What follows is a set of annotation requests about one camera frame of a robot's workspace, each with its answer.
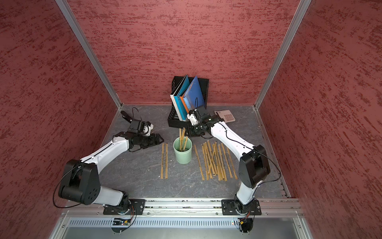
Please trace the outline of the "green metal cup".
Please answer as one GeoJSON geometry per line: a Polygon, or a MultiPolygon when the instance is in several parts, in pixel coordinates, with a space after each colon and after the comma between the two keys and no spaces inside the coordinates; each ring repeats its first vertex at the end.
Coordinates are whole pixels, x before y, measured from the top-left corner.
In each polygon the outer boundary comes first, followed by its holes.
{"type": "Polygon", "coordinates": [[[180,164],[188,164],[192,159],[193,143],[187,136],[185,137],[185,150],[182,152],[179,151],[179,137],[173,142],[175,157],[180,164]]]}

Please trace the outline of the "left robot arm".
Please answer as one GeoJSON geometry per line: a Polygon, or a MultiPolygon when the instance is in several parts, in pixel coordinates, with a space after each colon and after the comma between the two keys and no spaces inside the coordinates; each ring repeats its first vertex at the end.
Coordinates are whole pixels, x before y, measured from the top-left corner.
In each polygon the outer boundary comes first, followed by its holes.
{"type": "Polygon", "coordinates": [[[160,145],[164,139],[158,133],[151,132],[153,125],[148,121],[130,119],[129,123],[127,131],[115,134],[109,143],[96,152],[80,160],[68,161],[53,195],[76,202],[77,205],[103,205],[120,215],[131,213],[134,207],[128,195],[101,186],[99,174],[119,155],[160,145]]]}

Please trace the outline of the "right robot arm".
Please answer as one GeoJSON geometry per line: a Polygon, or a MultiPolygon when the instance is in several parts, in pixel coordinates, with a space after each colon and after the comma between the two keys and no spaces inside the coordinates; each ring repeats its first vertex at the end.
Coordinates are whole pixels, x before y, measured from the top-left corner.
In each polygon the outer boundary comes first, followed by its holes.
{"type": "Polygon", "coordinates": [[[192,124],[192,132],[202,135],[207,132],[228,147],[239,161],[238,177],[241,184],[234,197],[237,213],[248,213],[255,200],[255,191],[270,174],[269,160],[265,149],[255,146],[229,128],[217,115],[198,116],[196,112],[188,114],[192,124]]]}

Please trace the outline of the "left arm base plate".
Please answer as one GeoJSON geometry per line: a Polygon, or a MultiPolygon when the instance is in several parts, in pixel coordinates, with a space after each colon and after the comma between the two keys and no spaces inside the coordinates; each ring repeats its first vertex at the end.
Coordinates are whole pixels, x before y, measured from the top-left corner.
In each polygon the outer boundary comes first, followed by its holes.
{"type": "Polygon", "coordinates": [[[117,216],[135,216],[142,215],[146,200],[144,199],[127,199],[122,200],[123,205],[111,206],[105,205],[103,214],[104,215],[117,215],[117,216]]]}

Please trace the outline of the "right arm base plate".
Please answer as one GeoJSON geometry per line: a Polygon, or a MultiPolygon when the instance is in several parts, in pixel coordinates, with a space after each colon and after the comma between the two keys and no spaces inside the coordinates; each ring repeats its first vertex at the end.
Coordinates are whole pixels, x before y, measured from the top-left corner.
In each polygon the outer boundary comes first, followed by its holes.
{"type": "Polygon", "coordinates": [[[222,200],[221,208],[225,216],[246,216],[247,214],[252,216],[262,215],[260,203],[256,199],[253,199],[246,205],[242,204],[239,200],[222,200]]]}

